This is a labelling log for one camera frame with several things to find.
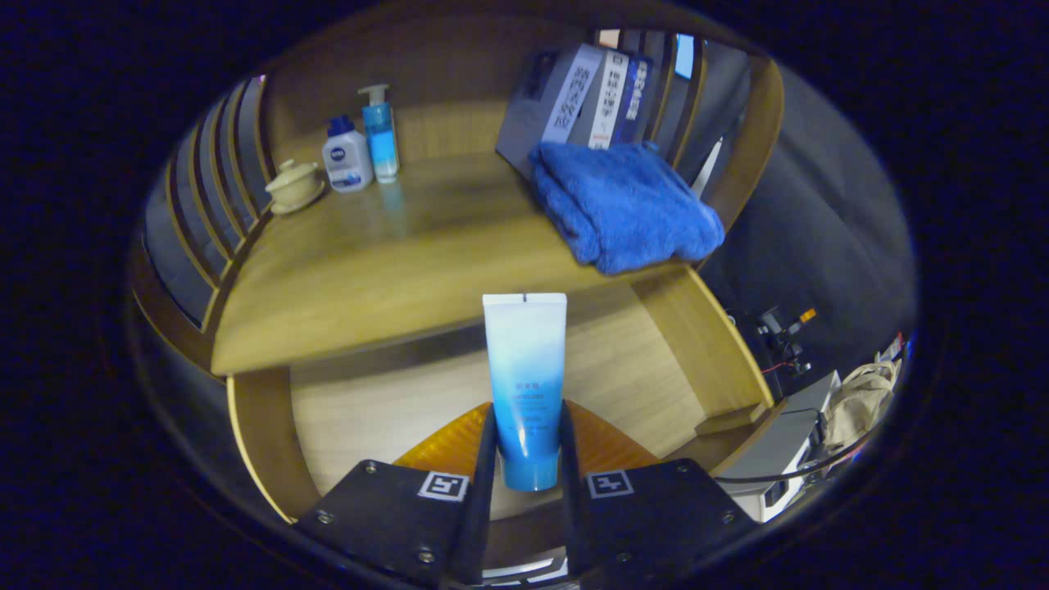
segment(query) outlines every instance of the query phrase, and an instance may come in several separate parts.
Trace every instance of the wooden shelf board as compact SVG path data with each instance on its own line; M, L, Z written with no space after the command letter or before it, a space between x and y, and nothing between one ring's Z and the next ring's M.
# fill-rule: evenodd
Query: wooden shelf board
M306 465L323 494L359 461L392 462L491 400L480 326L347 357L293 364L292 406ZM569 298L564 397L664 457L695 437L706 414L629 285ZM556 501L497 478L492 518Z
M499 155L425 160L394 184L328 189L306 209L275 216L230 292L212 371L230 375L463 328L479 322L485 293L572 293L678 268L603 276L575 261Z

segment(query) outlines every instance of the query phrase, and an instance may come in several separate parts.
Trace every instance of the blue towel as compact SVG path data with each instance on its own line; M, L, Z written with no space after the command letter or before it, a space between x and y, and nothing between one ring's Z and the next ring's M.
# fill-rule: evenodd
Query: blue towel
M671 256L700 260L725 239L704 205L658 154L540 143L529 154L536 201L581 265L618 274Z

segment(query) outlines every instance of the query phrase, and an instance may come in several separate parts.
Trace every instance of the tube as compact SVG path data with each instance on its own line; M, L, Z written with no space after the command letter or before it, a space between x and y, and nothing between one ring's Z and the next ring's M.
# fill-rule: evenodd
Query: tube
M564 382L563 293L484 295L502 477L510 489L557 485Z

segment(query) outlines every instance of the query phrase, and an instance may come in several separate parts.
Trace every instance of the cable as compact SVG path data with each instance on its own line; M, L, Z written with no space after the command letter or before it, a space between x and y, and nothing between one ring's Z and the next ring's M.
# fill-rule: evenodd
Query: cable
M787 362L787 361L780 362L779 364L776 364L776 365L773 365L773 366L770 366L770 367L766 368L765 371L762 372L762 375L765 375L766 373L772 373L773 371L779 368L780 366L794 366L794 363L793 362Z
M772 482L782 482L786 480L793 480L794 478L800 478L801 476L808 476L809 473L814 473L828 465L833 465L842 457L849 455L850 452L856 450L860 447L866 439L878 429L880 424L876 424L873 428L863 433L863 436L856 439L856 442L842 448L841 450L835 452L834 455L823 459L822 461L816 463L815 465L810 465L805 469L798 469L797 471L792 471L790 473L784 473L782 476L761 476L756 478L714 478L714 481L721 482L723 484L764 484Z

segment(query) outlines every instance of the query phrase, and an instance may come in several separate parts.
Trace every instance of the red wire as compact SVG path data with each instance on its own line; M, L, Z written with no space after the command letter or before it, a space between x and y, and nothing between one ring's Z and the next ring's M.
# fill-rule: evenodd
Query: red wire
M794 363L793 362L786 362L786 361L785 362L780 362L779 364L776 364L774 366L770 366L770 367L766 368L765 371L762 372L762 375L765 375L766 373L772 373L773 371L779 368L780 366L794 366Z

